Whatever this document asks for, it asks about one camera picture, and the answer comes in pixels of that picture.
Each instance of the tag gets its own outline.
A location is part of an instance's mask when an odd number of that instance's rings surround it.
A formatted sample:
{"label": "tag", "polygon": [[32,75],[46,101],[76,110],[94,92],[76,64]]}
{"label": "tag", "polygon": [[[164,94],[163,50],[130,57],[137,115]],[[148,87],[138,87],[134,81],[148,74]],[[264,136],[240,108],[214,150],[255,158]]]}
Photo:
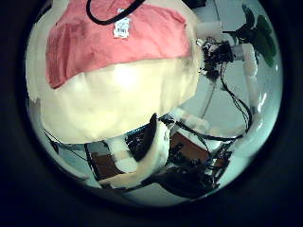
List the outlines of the tag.
{"label": "tag", "polygon": [[[117,12],[120,13],[124,9],[118,9]],[[115,22],[114,28],[114,38],[121,38],[126,39],[130,36],[129,29],[130,29],[130,22],[131,18],[124,17],[123,19]]]}

